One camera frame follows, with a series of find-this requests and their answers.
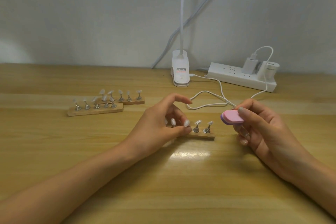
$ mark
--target person's left hand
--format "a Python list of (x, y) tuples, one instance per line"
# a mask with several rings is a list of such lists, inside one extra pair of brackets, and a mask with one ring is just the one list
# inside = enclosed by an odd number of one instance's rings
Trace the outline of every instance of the person's left hand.
[[(175, 101), (191, 104), (191, 100), (183, 95), (172, 93), (159, 103), (145, 110), (138, 123), (123, 143), (133, 149), (139, 158), (145, 158), (160, 149), (165, 143), (191, 132), (191, 127), (184, 127), (186, 115), (173, 103)], [(176, 120), (174, 128), (167, 128), (165, 118), (170, 122)]]

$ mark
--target wooden tabletop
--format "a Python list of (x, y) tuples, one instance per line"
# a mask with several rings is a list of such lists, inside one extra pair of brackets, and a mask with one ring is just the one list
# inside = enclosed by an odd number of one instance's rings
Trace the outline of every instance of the wooden tabletop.
[[(116, 145), (145, 108), (171, 92), (220, 94), (217, 82), (191, 79), (179, 88), (164, 69), (0, 65), (0, 198)], [(279, 112), (316, 158), (336, 168), (336, 76), (277, 74), (276, 81), (274, 93), (257, 99)], [(258, 92), (222, 85), (233, 103)], [(103, 88), (133, 95), (142, 90), (146, 103), (67, 117), (74, 97), (90, 99)], [(219, 101), (204, 93), (193, 106), (213, 102)], [(162, 148), (108, 183), (65, 223), (334, 223), (236, 142), (232, 126), (219, 118), (230, 106), (177, 106), (192, 122), (213, 120), (215, 141), (180, 139)]]

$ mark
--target label sticker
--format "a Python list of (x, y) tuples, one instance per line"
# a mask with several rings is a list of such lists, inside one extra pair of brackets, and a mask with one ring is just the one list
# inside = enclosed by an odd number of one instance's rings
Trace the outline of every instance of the label sticker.
[(177, 73), (187, 73), (187, 69), (186, 68), (177, 68), (176, 72)]

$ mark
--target pink nail buffer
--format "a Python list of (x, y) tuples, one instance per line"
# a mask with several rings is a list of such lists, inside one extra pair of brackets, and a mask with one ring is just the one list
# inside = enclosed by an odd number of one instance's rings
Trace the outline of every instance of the pink nail buffer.
[(244, 120), (239, 116), (238, 111), (235, 110), (228, 110), (223, 112), (220, 115), (220, 119), (226, 125), (240, 124), (244, 122)]

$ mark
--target gray wall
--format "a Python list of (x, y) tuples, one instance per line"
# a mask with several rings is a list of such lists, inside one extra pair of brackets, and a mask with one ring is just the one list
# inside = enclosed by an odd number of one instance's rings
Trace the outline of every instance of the gray wall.
[[(148, 67), (179, 26), (179, 2), (0, 0), (0, 62)], [(185, 0), (185, 19), (199, 2)], [(242, 66), (271, 45), (281, 71), (336, 73), (335, 15), (336, 0), (212, 0), (185, 48), (192, 68)], [(171, 51), (157, 67), (170, 65)]]

